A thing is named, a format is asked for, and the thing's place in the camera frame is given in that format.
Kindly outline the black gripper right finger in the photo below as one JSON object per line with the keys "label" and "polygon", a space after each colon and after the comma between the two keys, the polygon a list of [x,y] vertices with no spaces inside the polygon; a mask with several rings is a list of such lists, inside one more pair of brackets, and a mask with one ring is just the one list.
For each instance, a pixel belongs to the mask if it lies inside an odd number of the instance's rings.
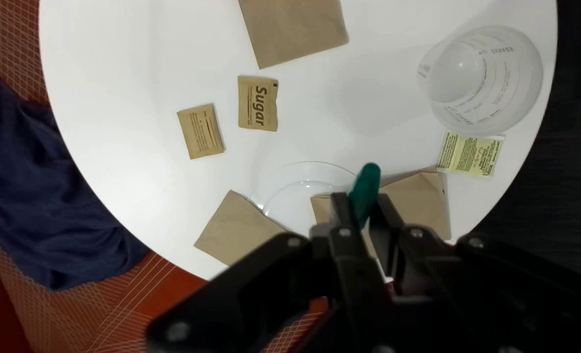
{"label": "black gripper right finger", "polygon": [[374,208],[374,251],[396,294],[431,294],[427,263],[451,255],[451,247],[429,228],[406,224],[384,194]]}

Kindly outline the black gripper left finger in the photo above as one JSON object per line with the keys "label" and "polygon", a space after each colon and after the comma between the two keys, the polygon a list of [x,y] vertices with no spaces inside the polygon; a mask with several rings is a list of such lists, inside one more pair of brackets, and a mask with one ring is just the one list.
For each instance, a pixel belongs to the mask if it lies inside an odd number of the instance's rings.
{"label": "black gripper left finger", "polygon": [[388,334],[390,300],[376,261],[368,255],[361,222],[343,192],[312,198],[310,238],[325,247],[333,269],[323,341],[337,353],[394,353]]}

